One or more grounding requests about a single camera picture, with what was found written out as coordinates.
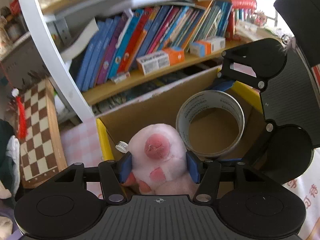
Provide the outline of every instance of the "gray ribbed plate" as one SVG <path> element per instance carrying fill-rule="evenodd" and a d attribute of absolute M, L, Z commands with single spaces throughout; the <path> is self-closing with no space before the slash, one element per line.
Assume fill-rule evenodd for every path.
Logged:
<path fill-rule="evenodd" d="M 248 240 L 228 229 L 213 209 L 191 203 L 187 196 L 139 196 L 109 207 L 102 219 L 71 240 Z M 290 236 L 286 240 L 299 240 Z"/>
<path fill-rule="evenodd" d="M 268 81 L 261 93 L 265 119 L 278 126 L 295 124 L 310 136 L 312 145 L 320 145 L 320 108 L 307 67 L 299 55 L 288 50 L 287 64 L 281 73 Z"/>

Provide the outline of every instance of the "chessboard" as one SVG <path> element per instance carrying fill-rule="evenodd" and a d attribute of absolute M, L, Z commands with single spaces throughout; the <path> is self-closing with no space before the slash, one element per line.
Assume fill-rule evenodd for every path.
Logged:
<path fill-rule="evenodd" d="M 27 136 L 20 139 L 20 172 L 24 188 L 34 188 L 67 167 L 63 154 L 52 84 L 42 80 L 21 101 Z"/>

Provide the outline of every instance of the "pink checkered tablecloth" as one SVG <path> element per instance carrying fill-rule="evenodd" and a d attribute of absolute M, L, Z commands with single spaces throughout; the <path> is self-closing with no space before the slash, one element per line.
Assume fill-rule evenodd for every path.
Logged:
<path fill-rule="evenodd" d="M 85 167 L 95 167 L 103 161 L 95 118 L 62 132 L 60 136 L 68 166 L 81 162 Z M 87 190 L 102 198 L 99 182 L 88 182 Z"/>

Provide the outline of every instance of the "tape roll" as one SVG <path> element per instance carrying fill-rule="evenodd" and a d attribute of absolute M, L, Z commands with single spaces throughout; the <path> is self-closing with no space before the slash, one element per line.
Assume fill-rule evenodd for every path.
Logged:
<path fill-rule="evenodd" d="M 231 113 L 238 123 L 239 133 L 232 144 L 224 150 L 206 154 L 192 148 L 189 141 L 189 127 L 193 118 L 208 108 L 221 108 Z M 206 90 L 193 95 L 184 102 L 177 115 L 176 129 L 188 150 L 207 158 L 218 158 L 231 152 L 239 143 L 244 131 L 244 113 L 239 103 L 231 95 L 217 90 Z"/>

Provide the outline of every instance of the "white metal frame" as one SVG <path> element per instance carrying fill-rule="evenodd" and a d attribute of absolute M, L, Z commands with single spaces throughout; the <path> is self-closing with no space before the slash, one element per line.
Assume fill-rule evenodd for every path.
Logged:
<path fill-rule="evenodd" d="M 38 0 L 19 0 L 19 3 L 36 48 L 59 88 L 57 92 L 66 98 L 82 121 L 94 117 L 53 42 Z"/>

